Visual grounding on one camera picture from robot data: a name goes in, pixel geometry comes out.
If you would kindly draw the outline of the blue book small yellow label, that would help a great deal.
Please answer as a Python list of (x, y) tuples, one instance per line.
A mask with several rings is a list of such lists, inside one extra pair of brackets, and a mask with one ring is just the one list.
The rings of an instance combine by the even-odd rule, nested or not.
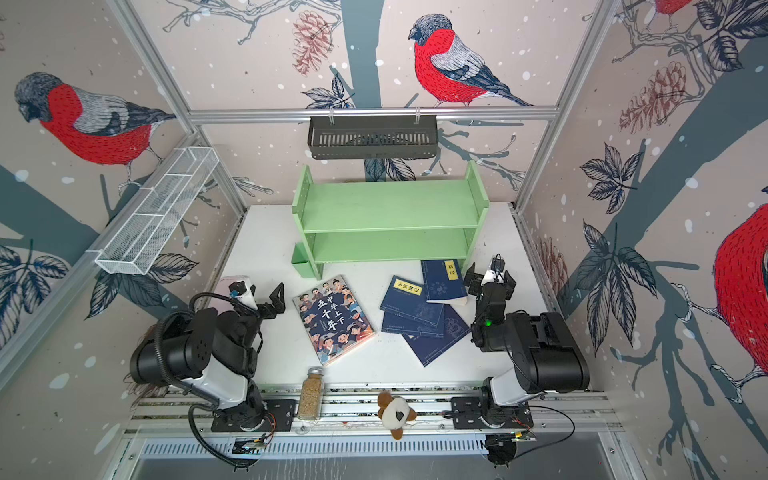
[(466, 287), (457, 260), (422, 260), (426, 301), (433, 304), (465, 305)]

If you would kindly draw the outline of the blue book wide yellow label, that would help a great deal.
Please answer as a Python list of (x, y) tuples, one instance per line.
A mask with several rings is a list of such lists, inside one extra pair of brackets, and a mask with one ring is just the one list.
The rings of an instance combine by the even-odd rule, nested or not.
[(380, 304), (386, 313), (396, 314), (419, 325), (437, 327), (443, 317), (442, 304), (429, 303), (422, 285), (393, 276)]

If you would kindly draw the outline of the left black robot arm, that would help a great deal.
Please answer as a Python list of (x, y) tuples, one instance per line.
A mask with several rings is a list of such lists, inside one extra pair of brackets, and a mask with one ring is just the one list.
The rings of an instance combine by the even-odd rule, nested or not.
[(265, 302), (246, 276), (219, 281), (212, 292), (192, 296), (185, 310), (157, 322), (132, 354), (138, 385), (175, 387), (210, 407), (216, 431), (277, 429), (275, 413), (253, 381), (266, 320), (286, 310), (285, 286)]

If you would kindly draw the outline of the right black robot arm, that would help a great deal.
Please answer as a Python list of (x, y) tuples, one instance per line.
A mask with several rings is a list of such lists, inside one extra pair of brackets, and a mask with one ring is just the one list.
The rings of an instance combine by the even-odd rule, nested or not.
[(485, 273), (470, 266), (463, 280), (475, 297), (471, 341), (484, 353), (503, 353), (508, 371), (488, 377), (480, 389), (479, 417), (492, 428), (525, 428), (523, 414), (529, 400), (547, 392), (584, 391), (590, 384), (587, 362), (561, 314), (532, 315), (506, 310), (516, 281), (501, 257)]

